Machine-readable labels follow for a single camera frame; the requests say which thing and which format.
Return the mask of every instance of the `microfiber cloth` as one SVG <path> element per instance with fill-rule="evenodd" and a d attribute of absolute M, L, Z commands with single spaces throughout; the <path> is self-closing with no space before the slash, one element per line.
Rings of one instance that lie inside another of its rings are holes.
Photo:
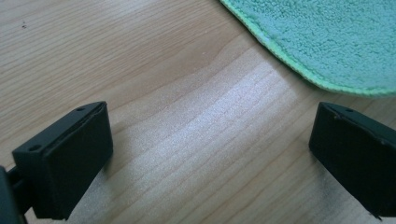
<path fill-rule="evenodd" d="M 220 0 L 277 58 L 328 91 L 396 95 L 396 0 Z"/>

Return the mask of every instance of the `wood grain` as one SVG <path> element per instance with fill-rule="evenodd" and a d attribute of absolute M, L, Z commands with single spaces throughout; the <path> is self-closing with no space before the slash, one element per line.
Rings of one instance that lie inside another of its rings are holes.
<path fill-rule="evenodd" d="M 307 143 L 318 102 L 395 129 L 395 98 L 311 85 L 219 1 L 0 1 L 0 164 L 101 100 L 114 156 L 67 223 L 378 222 Z"/>

